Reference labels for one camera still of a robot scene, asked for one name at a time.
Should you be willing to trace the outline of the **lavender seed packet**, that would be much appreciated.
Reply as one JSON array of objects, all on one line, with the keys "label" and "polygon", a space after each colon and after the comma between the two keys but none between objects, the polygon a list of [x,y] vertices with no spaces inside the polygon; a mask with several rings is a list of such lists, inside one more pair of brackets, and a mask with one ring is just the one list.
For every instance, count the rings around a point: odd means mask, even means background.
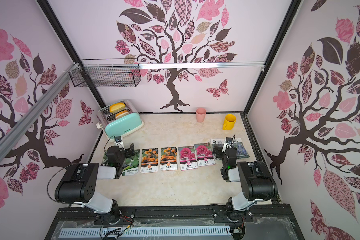
[{"label": "lavender seed packet", "polygon": [[235,148],[237,150],[237,158],[238,159],[245,159],[245,158],[250,157],[250,155],[249,155],[248,151],[246,150],[241,138],[238,138],[238,139],[234,140],[233,148]]},{"label": "lavender seed packet", "polygon": [[212,152],[213,152],[213,146],[214,146],[214,145],[218,145],[218,146],[222,146],[222,147],[223,147],[224,142],[225,142],[224,139],[211,139]]}]

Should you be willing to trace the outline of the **green plant seed packet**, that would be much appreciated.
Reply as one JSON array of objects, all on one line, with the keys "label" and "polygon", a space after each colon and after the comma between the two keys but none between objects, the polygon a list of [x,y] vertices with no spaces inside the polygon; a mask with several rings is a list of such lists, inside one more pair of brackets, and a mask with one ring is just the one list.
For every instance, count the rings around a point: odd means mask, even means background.
[{"label": "green plant seed packet", "polygon": [[103,159],[101,162],[102,166],[108,166],[108,158],[107,158],[107,152],[104,152]]}]

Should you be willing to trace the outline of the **pink flower packet edge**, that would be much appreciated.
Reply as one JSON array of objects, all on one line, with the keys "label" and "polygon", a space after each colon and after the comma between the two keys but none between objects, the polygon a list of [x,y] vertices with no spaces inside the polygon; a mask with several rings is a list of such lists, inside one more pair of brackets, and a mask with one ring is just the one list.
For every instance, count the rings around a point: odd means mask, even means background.
[{"label": "pink flower packet edge", "polygon": [[196,150],[198,167],[205,167],[216,164],[210,143],[195,144],[194,147]]}]

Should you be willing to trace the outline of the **marigold seed packet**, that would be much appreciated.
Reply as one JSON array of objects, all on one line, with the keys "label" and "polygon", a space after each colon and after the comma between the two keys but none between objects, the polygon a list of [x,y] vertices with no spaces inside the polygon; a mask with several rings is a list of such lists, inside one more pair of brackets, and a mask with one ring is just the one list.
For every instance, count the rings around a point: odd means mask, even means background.
[{"label": "marigold seed packet", "polygon": [[142,149],[140,171],[142,174],[159,171],[158,148]]},{"label": "marigold seed packet", "polygon": [[161,171],[176,171],[178,169],[176,147],[161,148],[160,157]]}]

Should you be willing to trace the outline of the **pink flower seed packet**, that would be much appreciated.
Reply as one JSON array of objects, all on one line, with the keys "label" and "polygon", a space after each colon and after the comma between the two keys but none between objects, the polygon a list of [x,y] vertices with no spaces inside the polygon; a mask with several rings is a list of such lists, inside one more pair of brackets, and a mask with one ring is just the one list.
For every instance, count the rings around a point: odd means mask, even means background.
[{"label": "pink flower seed packet", "polygon": [[194,170],[198,168],[194,146],[179,147],[178,156],[180,160],[181,171]]}]

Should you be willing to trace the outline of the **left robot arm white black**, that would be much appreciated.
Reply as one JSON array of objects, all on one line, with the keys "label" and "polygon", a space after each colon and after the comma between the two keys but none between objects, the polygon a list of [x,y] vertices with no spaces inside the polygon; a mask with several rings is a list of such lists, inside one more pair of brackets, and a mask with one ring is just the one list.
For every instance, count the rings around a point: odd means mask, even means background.
[{"label": "left robot arm white black", "polygon": [[119,179],[127,158],[135,156],[135,146],[124,149],[117,144],[107,149],[106,163],[71,164],[59,182],[53,200],[59,203],[76,204],[91,209],[96,214],[121,215],[116,200],[96,191],[97,180]]}]

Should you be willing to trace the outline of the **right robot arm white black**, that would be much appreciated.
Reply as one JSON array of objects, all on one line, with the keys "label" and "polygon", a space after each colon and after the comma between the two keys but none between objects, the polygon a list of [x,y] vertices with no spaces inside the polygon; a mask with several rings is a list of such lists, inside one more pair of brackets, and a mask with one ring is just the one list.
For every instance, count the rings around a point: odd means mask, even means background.
[{"label": "right robot arm white black", "polygon": [[214,147],[213,155],[222,160],[223,180],[241,185],[241,191],[229,198],[226,204],[228,211],[245,211],[277,195],[277,185],[264,162],[239,162],[237,149],[233,147]]}]

